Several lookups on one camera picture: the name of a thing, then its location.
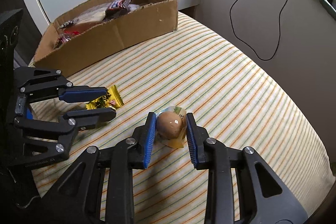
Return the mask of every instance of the packaged egg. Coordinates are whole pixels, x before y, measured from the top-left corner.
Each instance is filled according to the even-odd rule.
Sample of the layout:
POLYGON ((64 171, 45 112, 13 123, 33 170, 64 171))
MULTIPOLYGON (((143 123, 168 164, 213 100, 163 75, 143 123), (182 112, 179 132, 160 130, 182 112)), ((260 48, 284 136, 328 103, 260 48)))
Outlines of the packaged egg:
POLYGON ((170 106, 156 115, 156 138, 172 148, 183 148, 187 128, 186 110, 170 106))

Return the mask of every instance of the black cord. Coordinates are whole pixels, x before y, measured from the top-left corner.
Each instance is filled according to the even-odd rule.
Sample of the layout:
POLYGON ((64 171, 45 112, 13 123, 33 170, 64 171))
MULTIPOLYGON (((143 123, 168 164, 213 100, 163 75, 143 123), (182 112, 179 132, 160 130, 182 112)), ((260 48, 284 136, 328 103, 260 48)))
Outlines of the black cord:
POLYGON ((285 1, 285 4, 283 5, 283 7, 281 8, 280 13, 279 13, 279 39, 278 39, 278 44, 277 44, 277 48, 275 49, 274 54, 273 54, 272 57, 269 58, 269 59, 262 59, 262 58, 260 58, 259 55, 257 54, 257 52, 256 52, 250 45, 248 45, 245 41, 241 40, 238 36, 236 36, 235 29, 233 28, 233 23, 232 23, 231 11, 232 11, 232 8, 233 8, 233 6, 236 4, 237 1, 238 1, 238 0, 236 0, 236 1, 232 4, 232 6, 231 6, 231 8, 230 8, 230 21, 231 21, 231 27, 232 27, 232 30, 233 30, 233 34, 235 35, 235 37, 236 37, 237 39, 239 39, 241 42, 243 42, 243 43, 246 44, 248 47, 250 47, 251 50, 254 51, 255 55, 256 55, 260 60, 262 60, 262 61, 269 61, 269 60, 271 60, 271 59, 275 56, 275 54, 277 53, 277 50, 278 50, 278 48, 279 48, 280 37, 281 37, 280 16, 281 16, 281 12, 282 12, 282 10, 285 8, 285 5, 287 4, 288 0, 285 1))

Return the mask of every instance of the egg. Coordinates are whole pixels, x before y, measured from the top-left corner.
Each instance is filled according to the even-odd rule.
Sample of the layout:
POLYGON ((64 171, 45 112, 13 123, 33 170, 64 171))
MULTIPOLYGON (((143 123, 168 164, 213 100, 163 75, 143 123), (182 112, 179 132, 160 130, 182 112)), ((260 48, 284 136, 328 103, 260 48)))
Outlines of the egg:
POLYGON ((183 128, 183 122, 175 112, 164 111, 156 120, 156 130, 164 139, 176 139, 183 128))

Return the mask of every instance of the striped fabric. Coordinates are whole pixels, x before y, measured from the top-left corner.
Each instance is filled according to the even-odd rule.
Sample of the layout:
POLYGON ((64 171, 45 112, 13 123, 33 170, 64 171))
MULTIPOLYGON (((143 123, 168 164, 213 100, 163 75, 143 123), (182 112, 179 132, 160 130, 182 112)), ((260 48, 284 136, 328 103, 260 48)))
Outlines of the striped fabric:
MULTIPOLYGON (((69 160, 33 172, 41 195, 87 146, 114 146, 143 125, 148 112, 171 105, 193 112, 197 124, 225 145, 254 147, 309 215, 334 183, 321 140, 289 96, 231 43, 182 13, 177 31, 118 52, 69 80, 75 85, 116 84, 125 105, 105 127, 79 133, 69 160)), ((52 99, 33 109, 39 119, 56 121, 77 106, 84 104, 52 99)), ((136 222, 202 223, 207 177, 205 170, 194 170, 186 143, 184 149, 156 143, 149 168, 133 172, 136 222)))

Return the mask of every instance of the box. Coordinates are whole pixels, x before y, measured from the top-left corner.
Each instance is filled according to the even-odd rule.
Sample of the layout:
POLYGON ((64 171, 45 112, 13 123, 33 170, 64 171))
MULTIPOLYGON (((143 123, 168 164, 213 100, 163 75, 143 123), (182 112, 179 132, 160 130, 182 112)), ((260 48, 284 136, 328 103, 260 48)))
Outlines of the box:
POLYGON ((42 36, 34 65, 60 69, 65 77, 127 47, 177 29, 177 0, 132 0, 142 7, 93 26, 58 49, 58 28, 87 9, 113 0, 88 0, 55 19, 42 36))

